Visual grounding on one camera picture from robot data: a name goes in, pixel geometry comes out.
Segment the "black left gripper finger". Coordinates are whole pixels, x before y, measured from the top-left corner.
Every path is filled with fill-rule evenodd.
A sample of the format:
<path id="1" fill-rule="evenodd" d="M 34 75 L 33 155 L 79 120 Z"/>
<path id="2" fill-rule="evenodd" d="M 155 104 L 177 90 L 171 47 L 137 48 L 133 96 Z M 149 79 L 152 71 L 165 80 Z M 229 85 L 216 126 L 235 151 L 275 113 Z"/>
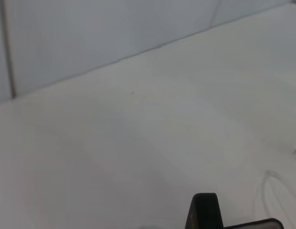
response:
<path id="1" fill-rule="evenodd" d="M 185 229 L 223 229 L 217 195 L 197 193 L 193 196 Z"/>

